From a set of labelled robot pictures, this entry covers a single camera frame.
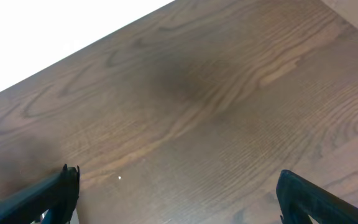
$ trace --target brown wooden tabletop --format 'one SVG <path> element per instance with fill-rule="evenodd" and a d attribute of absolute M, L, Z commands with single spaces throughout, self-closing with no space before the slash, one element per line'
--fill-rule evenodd
<path fill-rule="evenodd" d="M 280 223 L 282 169 L 358 207 L 358 30 L 177 0 L 0 93 L 0 200 L 64 163 L 81 224 Z"/>

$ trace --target wooden table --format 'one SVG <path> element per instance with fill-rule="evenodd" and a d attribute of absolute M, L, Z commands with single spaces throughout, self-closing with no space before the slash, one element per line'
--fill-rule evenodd
<path fill-rule="evenodd" d="M 0 93 L 0 200 L 64 163 L 81 224 L 280 223 L 282 169 L 358 206 L 358 30 L 177 0 Z"/>

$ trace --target white background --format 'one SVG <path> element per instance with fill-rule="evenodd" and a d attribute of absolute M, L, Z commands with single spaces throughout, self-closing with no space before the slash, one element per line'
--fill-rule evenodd
<path fill-rule="evenodd" d="M 0 1 L 0 91 L 171 1 Z"/>

